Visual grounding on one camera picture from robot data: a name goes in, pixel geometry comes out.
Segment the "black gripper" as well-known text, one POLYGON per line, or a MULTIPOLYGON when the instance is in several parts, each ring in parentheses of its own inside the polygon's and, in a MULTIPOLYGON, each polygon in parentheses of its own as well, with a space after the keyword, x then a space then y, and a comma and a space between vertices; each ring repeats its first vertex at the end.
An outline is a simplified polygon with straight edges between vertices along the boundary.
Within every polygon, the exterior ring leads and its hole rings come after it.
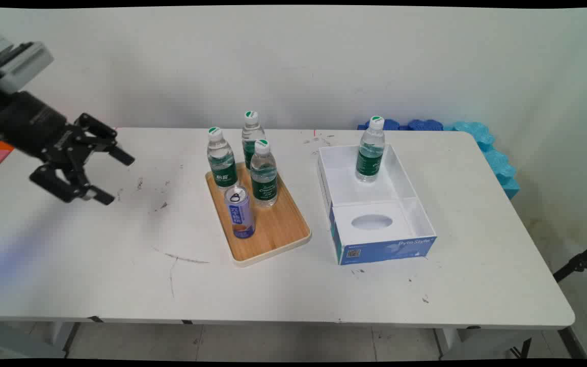
MULTIPOLYGON (((109 125, 83 113, 74 126, 63 114, 27 91, 12 94, 0 91, 0 142, 54 165, 79 164, 79 150, 72 146, 73 139, 76 145, 91 152, 107 153, 126 166, 135 162, 121 148, 117 131, 109 125)), ((91 185, 83 171, 75 171, 72 178, 64 180, 58 177, 60 169, 51 164, 38 167, 30 175, 30 181, 66 203, 76 198, 94 199, 105 206, 114 202, 115 197, 91 185)))

